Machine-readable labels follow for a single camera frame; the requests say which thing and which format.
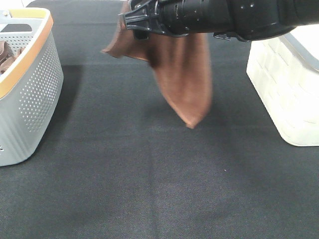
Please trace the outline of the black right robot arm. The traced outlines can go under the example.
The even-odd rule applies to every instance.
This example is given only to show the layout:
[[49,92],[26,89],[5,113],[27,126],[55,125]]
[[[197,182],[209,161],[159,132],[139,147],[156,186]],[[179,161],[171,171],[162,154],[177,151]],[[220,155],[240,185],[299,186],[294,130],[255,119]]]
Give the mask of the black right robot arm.
[[119,15],[120,28],[139,40],[151,33],[213,33],[217,39],[250,42],[319,22],[318,0],[131,0],[128,6]]

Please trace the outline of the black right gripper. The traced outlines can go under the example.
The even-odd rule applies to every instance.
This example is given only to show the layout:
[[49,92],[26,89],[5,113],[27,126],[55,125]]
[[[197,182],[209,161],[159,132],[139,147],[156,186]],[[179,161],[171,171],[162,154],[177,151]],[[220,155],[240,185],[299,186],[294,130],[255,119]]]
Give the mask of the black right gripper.
[[150,33],[182,37],[193,33],[230,34],[233,18],[228,0],[129,0],[129,11],[119,14],[120,29],[135,39]]

